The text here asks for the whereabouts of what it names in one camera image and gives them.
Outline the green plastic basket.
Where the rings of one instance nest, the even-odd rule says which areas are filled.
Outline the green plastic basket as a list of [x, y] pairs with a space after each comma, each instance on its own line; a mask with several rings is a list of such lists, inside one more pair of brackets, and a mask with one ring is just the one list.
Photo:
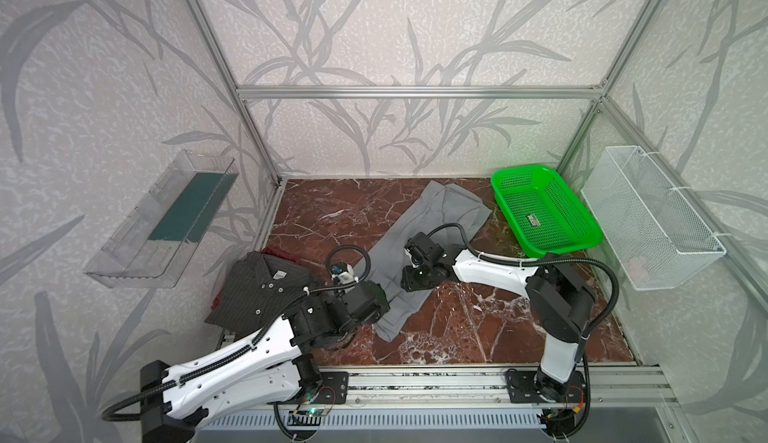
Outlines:
[[[527, 165], [500, 170], [491, 177], [495, 200], [530, 258], [598, 246], [603, 232], [590, 211], [554, 169]], [[526, 216], [535, 214], [539, 227]]]

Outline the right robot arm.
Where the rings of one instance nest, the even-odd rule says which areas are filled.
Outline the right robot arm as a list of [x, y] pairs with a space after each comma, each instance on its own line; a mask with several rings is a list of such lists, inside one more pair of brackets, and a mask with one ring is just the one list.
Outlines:
[[574, 258], [548, 253], [538, 260], [519, 259], [487, 254], [466, 244], [443, 247], [423, 232], [411, 237], [404, 251], [410, 262], [403, 268], [401, 286], [408, 292], [452, 280], [526, 298], [546, 336], [537, 371], [522, 390], [550, 402], [567, 396], [586, 342], [604, 319], [602, 313], [593, 313], [597, 295], [573, 269]]

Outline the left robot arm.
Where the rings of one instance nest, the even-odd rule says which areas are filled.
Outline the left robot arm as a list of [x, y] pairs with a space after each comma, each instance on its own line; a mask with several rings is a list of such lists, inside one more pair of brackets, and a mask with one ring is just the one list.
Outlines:
[[242, 409], [313, 400], [323, 387], [313, 351], [341, 342], [388, 309], [385, 291], [371, 281], [304, 292], [273, 322], [224, 349], [183, 364], [146, 365], [142, 441], [188, 442], [198, 429]]

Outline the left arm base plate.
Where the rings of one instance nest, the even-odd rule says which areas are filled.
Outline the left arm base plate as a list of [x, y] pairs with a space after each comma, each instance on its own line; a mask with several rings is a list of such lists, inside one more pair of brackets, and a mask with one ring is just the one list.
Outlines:
[[349, 390], [350, 373], [346, 371], [322, 371], [319, 383], [304, 390], [298, 401], [302, 404], [344, 404]]

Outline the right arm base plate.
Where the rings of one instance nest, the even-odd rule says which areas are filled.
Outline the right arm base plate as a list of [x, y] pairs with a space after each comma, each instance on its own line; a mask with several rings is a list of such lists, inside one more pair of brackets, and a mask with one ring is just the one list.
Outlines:
[[510, 368], [504, 374], [511, 403], [581, 404], [586, 397], [587, 383], [580, 371], [561, 383], [540, 370]]

